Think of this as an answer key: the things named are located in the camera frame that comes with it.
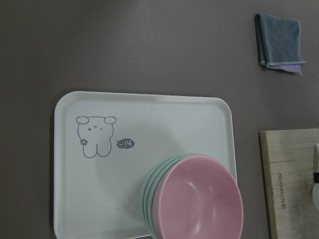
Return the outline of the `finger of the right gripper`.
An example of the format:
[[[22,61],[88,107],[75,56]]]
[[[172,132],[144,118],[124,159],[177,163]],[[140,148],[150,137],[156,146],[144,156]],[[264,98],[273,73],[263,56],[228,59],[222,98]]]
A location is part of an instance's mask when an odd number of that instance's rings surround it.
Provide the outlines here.
[[[313,173],[313,177],[314,177],[314,182],[315,183],[319,183],[319,173],[318,172],[314,172]]]

